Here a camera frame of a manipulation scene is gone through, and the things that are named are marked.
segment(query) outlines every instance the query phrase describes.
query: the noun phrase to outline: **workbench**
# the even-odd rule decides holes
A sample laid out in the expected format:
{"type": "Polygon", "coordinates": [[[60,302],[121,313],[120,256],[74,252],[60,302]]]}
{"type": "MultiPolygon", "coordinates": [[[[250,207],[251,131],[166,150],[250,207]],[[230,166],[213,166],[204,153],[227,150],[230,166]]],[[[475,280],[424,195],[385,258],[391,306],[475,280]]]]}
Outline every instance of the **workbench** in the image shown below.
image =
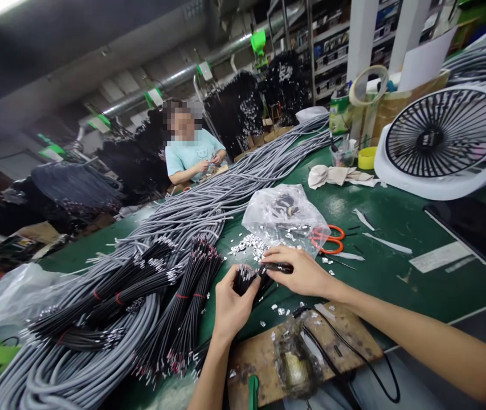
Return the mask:
{"type": "MultiPolygon", "coordinates": [[[[374,236],[413,250],[411,256],[400,253],[359,233],[344,240],[346,252],[358,253],[354,249],[356,245],[365,255],[366,261],[343,260],[356,267],[357,271],[340,264],[323,264],[319,257],[317,260],[321,266],[327,271],[333,270],[338,279],[350,286],[444,323],[452,324],[486,309],[486,266],[478,259],[451,273],[447,273],[444,266],[423,274],[408,262],[413,257],[454,241],[452,236],[422,211],[423,206],[429,201],[393,187],[383,188],[380,185],[369,188],[348,183],[343,187],[326,184],[318,190],[312,190],[307,186],[309,169],[319,164],[331,164],[328,148],[306,157],[282,182],[302,184],[308,199],[329,224],[335,224],[342,229],[362,225],[357,215],[352,212],[357,208],[376,228],[374,236]]],[[[486,188],[473,196],[486,202],[486,188]]],[[[96,252],[113,251],[113,247],[107,244],[114,243],[115,238],[127,236],[151,212],[153,209],[141,210],[67,246],[45,258],[40,264],[46,270],[58,272],[68,273],[79,270],[85,267],[87,258],[96,256],[96,252]]],[[[252,250],[245,254],[239,252],[228,255],[231,247],[237,245],[242,237],[248,234],[248,231],[242,227],[241,220],[242,214],[234,220],[227,221],[217,242],[218,251],[227,256],[227,260],[220,269],[213,288],[232,264],[256,265],[252,259],[252,250]]],[[[368,230],[361,228],[357,231],[367,232],[368,230]]],[[[259,334],[285,320],[284,316],[279,316],[277,311],[271,309],[271,305],[277,304],[280,308],[294,311],[300,306],[300,302],[315,304],[320,300],[298,296],[287,288],[279,287],[274,295],[252,312],[247,325],[238,335],[238,340],[259,334]],[[266,327],[261,327],[260,321],[264,321],[266,327]]],[[[201,325],[201,341],[210,337],[213,330],[214,306],[214,292],[211,292],[201,325]]],[[[368,328],[384,350],[395,346],[395,343],[385,335],[371,326],[368,328]]],[[[164,382],[157,389],[158,391],[153,392],[151,386],[138,383],[134,378],[129,377],[120,384],[117,393],[111,396],[104,408],[182,409],[187,405],[187,398],[191,395],[194,386],[193,378],[190,376],[184,379],[173,377],[164,382]]]]}

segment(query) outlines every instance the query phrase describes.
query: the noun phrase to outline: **orange scissors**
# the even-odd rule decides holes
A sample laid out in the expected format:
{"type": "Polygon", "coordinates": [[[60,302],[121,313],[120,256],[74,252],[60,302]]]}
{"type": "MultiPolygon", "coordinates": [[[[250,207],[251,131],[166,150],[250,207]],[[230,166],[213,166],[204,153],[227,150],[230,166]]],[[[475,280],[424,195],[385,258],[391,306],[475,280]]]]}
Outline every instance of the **orange scissors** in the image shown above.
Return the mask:
{"type": "Polygon", "coordinates": [[[335,225],[328,225],[328,227],[330,229],[338,231],[340,233],[340,235],[339,236],[325,235],[324,233],[322,233],[321,229],[319,227],[317,227],[317,228],[313,229],[313,232],[311,234],[310,239],[311,239],[311,243],[313,244],[313,246],[315,248],[317,248],[320,252],[324,252],[328,255],[335,255],[336,253],[340,253],[344,250],[344,245],[341,242],[341,240],[343,238],[345,238],[345,232],[340,227],[337,227],[335,225]],[[322,241],[334,242],[334,243],[337,243],[340,247],[338,249],[336,249],[335,251],[329,251],[327,249],[321,248],[317,241],[319,241],[319,242],[322,242],[322,241]]]}

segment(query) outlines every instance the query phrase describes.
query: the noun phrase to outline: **light blue t-shirt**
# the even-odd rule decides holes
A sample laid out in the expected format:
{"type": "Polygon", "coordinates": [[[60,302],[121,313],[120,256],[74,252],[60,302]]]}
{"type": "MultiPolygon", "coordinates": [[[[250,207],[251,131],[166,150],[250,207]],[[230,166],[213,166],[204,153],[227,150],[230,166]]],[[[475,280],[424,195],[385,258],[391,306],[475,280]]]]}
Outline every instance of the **light blue t-shirt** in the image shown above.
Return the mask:
{"type": "MultiPolygon", "coordinates": [[[[185,171],[204,159],[211,160],[220,150],[226,149],[220,141],[204,129],[195,130],[195,141],[170,141],[165,147],[167,173],[174,175],[185,171]]],[[[203,173],[195,175],[191,180],[199,181],[203,173]]]]}

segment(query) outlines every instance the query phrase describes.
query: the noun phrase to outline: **clear plastic bag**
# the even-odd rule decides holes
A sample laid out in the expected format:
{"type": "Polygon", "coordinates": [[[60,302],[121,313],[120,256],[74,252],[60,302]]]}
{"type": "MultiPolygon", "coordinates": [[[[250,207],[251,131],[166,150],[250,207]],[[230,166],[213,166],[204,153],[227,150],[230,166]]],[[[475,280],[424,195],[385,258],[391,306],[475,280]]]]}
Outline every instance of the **clear plastic bag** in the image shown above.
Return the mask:
{"type": "Polygon", "coordinates": [[[243,216],[243,226],[269,246],[284,244],[317,256],[330,228],[305,196],[302,185],[280,184],[256,191],[243,216]]]}
{"type": "Polygon", "coordinates": [[[0,279],[0,326],[26,326],[26,320],[54,306],[83,277],[48,272],[34,263],[24,264],[0,279]]]}

